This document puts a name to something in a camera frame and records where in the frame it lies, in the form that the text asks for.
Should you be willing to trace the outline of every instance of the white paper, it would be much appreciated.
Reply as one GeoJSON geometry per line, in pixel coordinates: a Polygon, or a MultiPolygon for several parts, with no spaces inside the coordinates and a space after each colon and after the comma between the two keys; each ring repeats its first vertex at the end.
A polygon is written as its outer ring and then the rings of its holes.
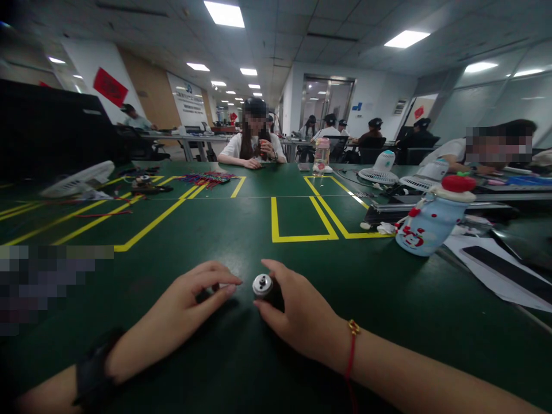
{"type": "Polygon", "coordinates": [[[503,258],[504,260],[507,260],[520,269],[532,274],[540,280],[550,284],[550,282],[538,275],[536,272],[520,264],[514,257],[505,252],[504,249],[502,249],[493,239],[470,236],[450,236],[447,240],[445,240],[444,244],[471,270],[475,277],[477,277],[486,287],[492,290],[496,296],[505,301],[513,302],[528,308],[552,312],[552,305],[543,303],[543,301],[535,300],[524,291],[513,286],[512,282],[503,280],[495,273],[489,271],[486,267],[474,262],[468,256],[460,252],[460,249],[466,247],[480,246],[503,258]]]}

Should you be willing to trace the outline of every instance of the white sign board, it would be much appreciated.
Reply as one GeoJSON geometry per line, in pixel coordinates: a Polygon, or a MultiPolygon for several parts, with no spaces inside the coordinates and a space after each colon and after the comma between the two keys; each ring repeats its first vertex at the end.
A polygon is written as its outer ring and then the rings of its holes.
{"type": "Polygon", "coordinates": [[[177,106],[180,121],[184,126],[201,127],[207,122],[201,88],[167,72],[174,103],[177,106]]]}

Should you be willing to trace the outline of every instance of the left hand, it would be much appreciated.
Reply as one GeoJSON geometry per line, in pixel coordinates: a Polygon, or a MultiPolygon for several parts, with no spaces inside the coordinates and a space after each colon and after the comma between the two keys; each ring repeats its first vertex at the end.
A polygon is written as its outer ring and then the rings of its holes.
{"type": "Polygon", "coordinates": [[[106,374],[120,384],[165,358],[236,291],[242,281],[223,264],[202,263],[181,275],[152,308],[117,342],[106,361],[106,374]],[[220,283],[228,283],[218,289],[220,283]],[[198,304],[196,296],[214,286],[216,292],[198,304]]]}
{"type": "Polygon", "coordinates": [[[260,141],[260,150],[262,152],[266,152],[267,154],[271,154],[274,152],[274,147],[272,146],[272,143],[267,140],[261,140],[260,141]]]}

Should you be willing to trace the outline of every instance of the pixelated area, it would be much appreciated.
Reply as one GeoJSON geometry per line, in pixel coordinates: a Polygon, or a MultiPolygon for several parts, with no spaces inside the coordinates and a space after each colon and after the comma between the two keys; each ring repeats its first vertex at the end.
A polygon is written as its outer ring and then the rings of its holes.
{"type": "Polygon", "coordinates": [[[109,271],[113,246],[0,246],[0,336],[16,336],[24,324],[57,309],[70,286],[109,271]]]}

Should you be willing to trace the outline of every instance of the red decoration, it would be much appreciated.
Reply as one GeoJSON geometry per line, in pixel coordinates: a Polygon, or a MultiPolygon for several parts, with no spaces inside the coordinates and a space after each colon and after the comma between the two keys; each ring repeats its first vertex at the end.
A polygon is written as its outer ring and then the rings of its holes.
{"type": "Polygon", "coordinates": [[[463,193],[464,191],[473,190],[477,186],[477,182],[471,177],[449,175],[443,178],[442,186],[445,190],[453,193],[463,193]]]}
{"type": "Polygon", "coordinates": [[[421,107],[419,107],[418,109],[416,109],[416,110],[414,111],[414,118],[418,119],[418,118],[421,117],[423,114],[424,114],[424,106],[421,105],[421,107]]]}
{"type": "Polygon", "coordinates": [[[128,94],[128,89],[102,68],[98,69],[94,78],[94,89],[117,106],[122,105],[128,94]]]}

